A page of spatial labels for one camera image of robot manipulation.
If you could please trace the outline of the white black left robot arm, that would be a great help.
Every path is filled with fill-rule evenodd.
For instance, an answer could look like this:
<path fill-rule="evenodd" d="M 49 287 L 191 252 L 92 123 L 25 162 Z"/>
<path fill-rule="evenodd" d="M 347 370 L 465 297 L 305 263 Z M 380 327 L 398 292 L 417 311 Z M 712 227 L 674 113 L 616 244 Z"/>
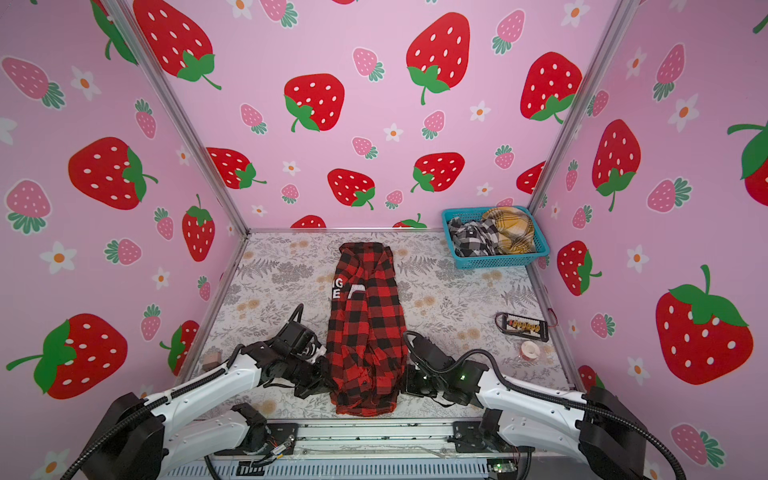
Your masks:
<path fill-rule="evenodd" d="M 266 421 L 250 404 L 200 417 L 254 388 L 288 388 L 302 399 L 331 391 L 328 361 L 317 335 L 301 322 L 303 310 L 298 305 L 275 337 L 237 345 L 221 364 L 180 386 L 145 399 L 116 399 L 64 478 L 157 479 L 218 451 L 259 451 Z"/>

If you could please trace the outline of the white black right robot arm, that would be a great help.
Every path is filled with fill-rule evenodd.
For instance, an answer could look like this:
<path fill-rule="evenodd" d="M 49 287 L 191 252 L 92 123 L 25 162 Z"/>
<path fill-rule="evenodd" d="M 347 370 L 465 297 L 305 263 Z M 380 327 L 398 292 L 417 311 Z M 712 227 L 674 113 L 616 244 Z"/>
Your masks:
<path fill-rule="evenodd" d="M 539 387 L 504 375 L 484 349 L 471 349 L 455 359 L 415 331 L 405 331 L 403 340 L 412 360 L 404 392 L 432 399 L 441 395 L 451 406 L 473 405 L 496 420 L 507 413 L 534 423 L 531 433 L 521 425 L 498 425 L 493 433 L 507 444 L 569 456 L 588 464 L 602 479 L 643 479 L 650 445 L 676 479 L 686 477 L 672 451 L 604 388 L 582 393 Z"/>

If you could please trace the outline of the red black plaid shirt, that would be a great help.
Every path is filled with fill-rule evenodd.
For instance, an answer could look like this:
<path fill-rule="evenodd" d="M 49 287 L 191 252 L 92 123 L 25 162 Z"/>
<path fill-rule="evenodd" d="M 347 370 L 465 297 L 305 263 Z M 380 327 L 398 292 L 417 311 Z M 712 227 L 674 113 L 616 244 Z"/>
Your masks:
<path fill-rule="evenodd" d="M 331 402 L 339 415 L 395 410 L 408 347 L 391 249 L 378 242 L 339 248 L 326 339 Z"/>

